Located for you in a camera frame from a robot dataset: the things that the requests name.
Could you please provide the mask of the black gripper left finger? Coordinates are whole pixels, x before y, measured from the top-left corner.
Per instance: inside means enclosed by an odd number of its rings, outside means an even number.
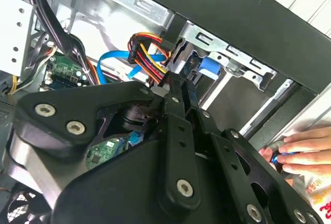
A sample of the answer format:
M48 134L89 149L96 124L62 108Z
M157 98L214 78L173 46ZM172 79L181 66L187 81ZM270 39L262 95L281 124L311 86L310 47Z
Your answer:
M109 138L134 130L147 132L158 124L157 109L184 107L182 79L170 72L155 89L140 82L59 89L21 98L14 114L12 152L18 144L27 158L18 156L54 210L64 189L89 172L88 149Z

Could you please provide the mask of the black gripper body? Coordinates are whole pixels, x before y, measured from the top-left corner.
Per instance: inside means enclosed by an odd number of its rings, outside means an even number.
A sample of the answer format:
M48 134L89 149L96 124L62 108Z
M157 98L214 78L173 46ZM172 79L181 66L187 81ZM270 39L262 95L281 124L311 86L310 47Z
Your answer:
M189 223L201 204L192 123L184 107L157 116L146 141L64 189L51 223Z

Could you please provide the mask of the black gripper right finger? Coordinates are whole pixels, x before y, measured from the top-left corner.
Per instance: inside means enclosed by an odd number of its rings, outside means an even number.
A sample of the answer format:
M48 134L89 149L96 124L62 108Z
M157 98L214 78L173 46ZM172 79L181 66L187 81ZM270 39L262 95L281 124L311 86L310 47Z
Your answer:
M189 223L321 223L316 211L234 129L220 131L182 86L192 123L201 204Z

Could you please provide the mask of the person's hand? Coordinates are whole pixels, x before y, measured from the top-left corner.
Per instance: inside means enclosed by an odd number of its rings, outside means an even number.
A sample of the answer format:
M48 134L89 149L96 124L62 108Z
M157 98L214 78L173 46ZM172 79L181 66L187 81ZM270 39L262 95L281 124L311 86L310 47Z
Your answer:
M330 127L288 136L278 152L277 162L285 172L330 177Z

